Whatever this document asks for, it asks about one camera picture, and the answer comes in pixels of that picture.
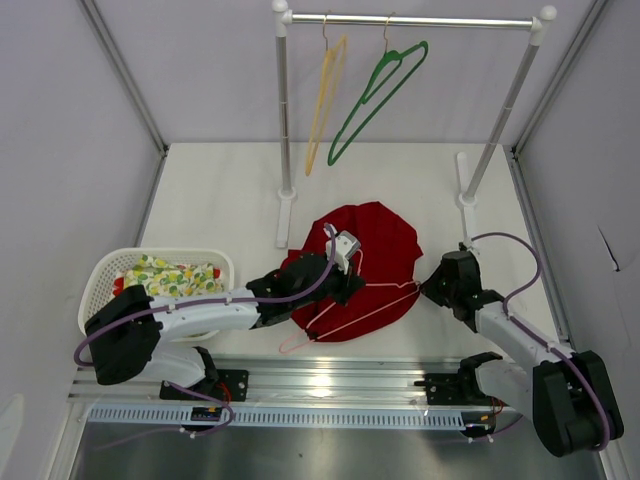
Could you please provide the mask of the red skirt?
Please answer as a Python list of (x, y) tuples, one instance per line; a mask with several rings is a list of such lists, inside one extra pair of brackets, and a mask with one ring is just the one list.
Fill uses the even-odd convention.
[[(328, 241), (323, 231), (326, 223), (332, 224), (340, 232), (346, 230), (353, 234), (361, 243), (360, 249), (390, 254), (408, 247), (420, 247), (416, 230), (382, 203), (375, 201), (344, 205), (314, 221), (303, 246), (289, 250), (282, 265), (289, 265), (303, 253), (323, 253)], [(318, 306), (321, 302), (307, 307)]]

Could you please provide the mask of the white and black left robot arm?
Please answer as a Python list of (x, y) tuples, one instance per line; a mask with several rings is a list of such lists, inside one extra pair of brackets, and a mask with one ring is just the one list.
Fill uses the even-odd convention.
[(143, 378), (177, 384), (204, 400), (217, 387), (213, 361), (186, 337), (271, 327), (325, 300), (345, 305), (364, 286), (353, 268), (341, 268), (324, 254), (303, 253), (228, 293), (152, 297), (141, 286), (129, 287), (86, 322), (74, 360), (93, 368), (101, 385)]

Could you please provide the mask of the pink wire hanger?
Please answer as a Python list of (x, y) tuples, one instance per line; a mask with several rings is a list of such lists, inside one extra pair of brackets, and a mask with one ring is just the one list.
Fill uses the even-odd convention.
[(366, 285), (345, 306), (327, 300), (294, 314), (300, 331), (284, 340), (278, 352), (286, 355), (314, 343), (355, 340), (400, 320), (418, 299), (414, 267), (422, 255), (418, 246), (390, 254), (359, 249), (351, 265)]

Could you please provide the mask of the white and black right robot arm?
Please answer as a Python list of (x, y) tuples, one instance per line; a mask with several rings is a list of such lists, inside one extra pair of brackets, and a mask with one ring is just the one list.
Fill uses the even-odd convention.
[(623, 435), (604, 360), (591, 350), (561, 345), (506, 313), (504, 297), (483, 288), (473, 253), (444, 254), (420, 292), (501, 350), (461, 361), (456, 389), (464, 401), (475, 404), (493, 397), (505, 402), (533, 424), (543, 446), (556, 457), (602, 450)]

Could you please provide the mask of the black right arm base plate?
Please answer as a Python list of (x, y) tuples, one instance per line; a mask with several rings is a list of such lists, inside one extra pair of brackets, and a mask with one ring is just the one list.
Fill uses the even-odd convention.
[(463, 389), (463, 381), (457, 373), (427, 373), (413, 382), (426, 396), (428, 405), (471, 405), (472, 397)]

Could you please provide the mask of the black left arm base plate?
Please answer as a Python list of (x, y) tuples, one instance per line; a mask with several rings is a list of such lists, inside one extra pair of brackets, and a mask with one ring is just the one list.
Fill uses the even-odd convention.
[(196, 401), (205, 397), (224, 402), (244, 402), (249, 386), (249, 371), (240, 369), (218, 370), (218, 379), (205, 378), (192, 387), (177, 389), (167, 382), (161, 385), (159, 397), (162, 400)]

